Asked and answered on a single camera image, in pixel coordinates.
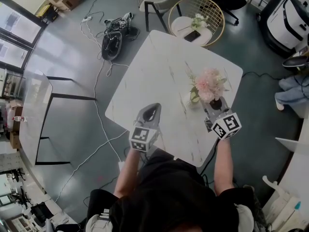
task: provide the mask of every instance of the white shoe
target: white shoe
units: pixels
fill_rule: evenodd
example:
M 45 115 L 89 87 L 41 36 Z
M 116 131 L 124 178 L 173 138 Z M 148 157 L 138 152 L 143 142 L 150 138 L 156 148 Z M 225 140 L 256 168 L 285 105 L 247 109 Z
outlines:
M 276 98 L 275 98 L 275 101 L 276 101 L 276 106 L 277 106 L 277 109 L 279 111 L 282 111 L 284 109 L 284 105 L 280 104 L 279 102 L 277 102 Z

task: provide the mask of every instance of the caster wheel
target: caster wheel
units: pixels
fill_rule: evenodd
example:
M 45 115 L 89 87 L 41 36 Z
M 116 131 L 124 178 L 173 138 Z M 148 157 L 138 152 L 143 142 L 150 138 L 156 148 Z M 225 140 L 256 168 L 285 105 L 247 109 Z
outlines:
M 256 14 L 256 20 L 257 20 L 258 22 L 261 21 L 261 15 L 260 15 L 259 13 Z

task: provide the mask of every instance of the forearm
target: forearm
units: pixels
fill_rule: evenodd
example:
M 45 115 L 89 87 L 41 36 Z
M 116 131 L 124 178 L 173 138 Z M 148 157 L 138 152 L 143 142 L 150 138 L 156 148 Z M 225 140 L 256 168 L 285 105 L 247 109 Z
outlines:
M 233 160 L 229 139 L 221 140 L 218 143 L 214 167 L 214 188 L 217 195 L 227 189 L 234 188 Z
M 115 187 L 114 195 L 118 198 L 129 195 L 135 188 L 140 152 L 130 149 L 122 167 Z

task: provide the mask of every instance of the gold wire chair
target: gold wire chair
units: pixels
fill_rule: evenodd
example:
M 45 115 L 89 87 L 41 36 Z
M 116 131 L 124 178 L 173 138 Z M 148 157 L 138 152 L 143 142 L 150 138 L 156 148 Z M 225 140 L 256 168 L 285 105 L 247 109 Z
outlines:
M 177 5 L 180 7 L 182 16 L 178 16 Z M 204 18 L 208 17 L 208 26 L 207 28 L 197 28 L 202 37 L 198 37 L 193 42 L 207 47 L 221 37 L 225 28 L 223 12 L 212 0 L 181 0 L 176 3 L 169 13 L 169 31 L 172 35 L 183 38 L 193 31 L 190 25 L 196 14 L 202 15 Z

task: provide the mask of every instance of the black t-shirt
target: black t-shirt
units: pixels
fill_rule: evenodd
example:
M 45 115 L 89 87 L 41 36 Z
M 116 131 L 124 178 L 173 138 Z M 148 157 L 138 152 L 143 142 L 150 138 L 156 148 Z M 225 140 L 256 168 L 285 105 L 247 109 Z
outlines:
M 254 205 L 253 192 L 246 188 L 229 189 L 216 197 L 194 166 L 173 160 L 162 150 L 140 170 L 130 196 L 117 199 L 108 192 L 103 196 L 105 207 L 100 207 L 109 209 L 113 232 L 168 232 L 182 223 L 196 224 L 203 231 L 238 231 L 235 204 L 251 210 Z

